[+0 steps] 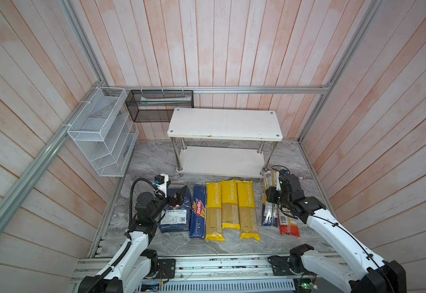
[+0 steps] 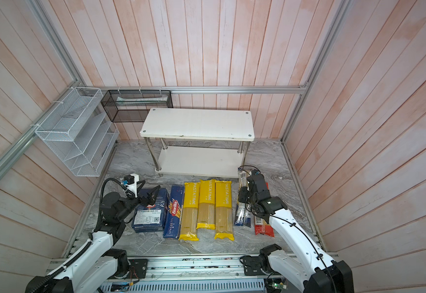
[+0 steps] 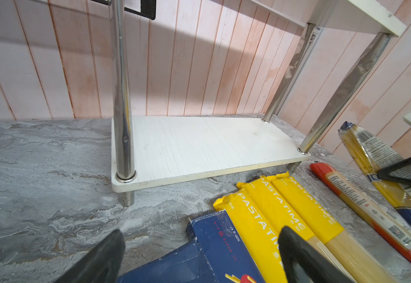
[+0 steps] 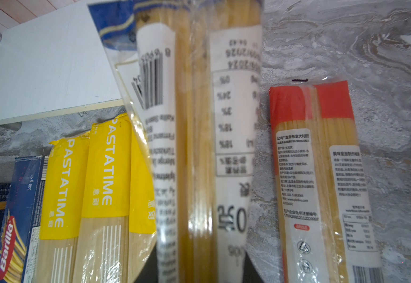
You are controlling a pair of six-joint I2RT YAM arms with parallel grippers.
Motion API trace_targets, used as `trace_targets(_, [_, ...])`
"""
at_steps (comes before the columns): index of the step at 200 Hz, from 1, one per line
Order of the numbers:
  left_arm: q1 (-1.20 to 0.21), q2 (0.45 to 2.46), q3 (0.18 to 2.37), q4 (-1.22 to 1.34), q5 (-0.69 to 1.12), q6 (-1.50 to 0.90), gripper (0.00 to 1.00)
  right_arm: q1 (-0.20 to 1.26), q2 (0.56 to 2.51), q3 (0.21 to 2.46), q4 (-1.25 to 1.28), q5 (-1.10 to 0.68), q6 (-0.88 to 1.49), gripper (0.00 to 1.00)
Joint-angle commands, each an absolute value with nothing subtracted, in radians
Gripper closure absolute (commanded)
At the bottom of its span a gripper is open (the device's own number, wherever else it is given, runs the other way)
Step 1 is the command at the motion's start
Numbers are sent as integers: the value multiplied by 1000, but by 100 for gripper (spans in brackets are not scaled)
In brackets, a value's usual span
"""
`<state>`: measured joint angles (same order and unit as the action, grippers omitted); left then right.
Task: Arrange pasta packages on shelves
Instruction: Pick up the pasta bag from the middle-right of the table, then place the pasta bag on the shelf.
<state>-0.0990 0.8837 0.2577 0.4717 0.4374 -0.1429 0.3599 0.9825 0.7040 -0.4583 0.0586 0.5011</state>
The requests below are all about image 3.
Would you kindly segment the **red clear spaghetti pack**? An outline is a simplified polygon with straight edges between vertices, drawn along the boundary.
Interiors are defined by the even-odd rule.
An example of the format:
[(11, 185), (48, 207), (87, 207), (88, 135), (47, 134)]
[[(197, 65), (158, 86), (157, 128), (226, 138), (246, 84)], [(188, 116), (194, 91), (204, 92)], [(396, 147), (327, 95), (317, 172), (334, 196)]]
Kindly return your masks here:
[(389, 213), (332, 166), (319, 162), (311, 164), (310, 169), (411, 263), (411, 227), (403, 218)]

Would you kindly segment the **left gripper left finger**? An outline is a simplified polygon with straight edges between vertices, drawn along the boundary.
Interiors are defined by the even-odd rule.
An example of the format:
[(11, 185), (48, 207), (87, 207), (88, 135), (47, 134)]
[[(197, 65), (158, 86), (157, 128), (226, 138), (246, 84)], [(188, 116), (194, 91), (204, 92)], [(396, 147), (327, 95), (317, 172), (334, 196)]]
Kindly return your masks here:
[(80, 261), (67, 270), (57, 283), (115, 283), (125, 253), (122, 232), (112, 231)]

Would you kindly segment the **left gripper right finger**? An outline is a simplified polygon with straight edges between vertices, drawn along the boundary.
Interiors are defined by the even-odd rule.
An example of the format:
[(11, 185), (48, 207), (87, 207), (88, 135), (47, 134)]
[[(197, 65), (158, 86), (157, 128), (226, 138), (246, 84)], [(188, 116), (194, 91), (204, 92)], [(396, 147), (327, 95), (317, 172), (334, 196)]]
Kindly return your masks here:
[(288, 226), (278, 237), (278, 249), (289, 283), (350, 283), (351, 279)]

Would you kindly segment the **blue clear spaghetti pack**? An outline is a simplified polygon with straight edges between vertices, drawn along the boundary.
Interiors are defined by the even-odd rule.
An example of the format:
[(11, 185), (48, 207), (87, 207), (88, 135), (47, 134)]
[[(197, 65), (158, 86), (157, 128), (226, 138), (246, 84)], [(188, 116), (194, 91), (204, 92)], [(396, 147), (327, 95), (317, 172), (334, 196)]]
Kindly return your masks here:
[(411, 185), (379, 177), (379, 171), (403, 161), (401, 155), (363, 127), (348, 121), (340, 127), (339, 137), (370, 183), (411, 226)]

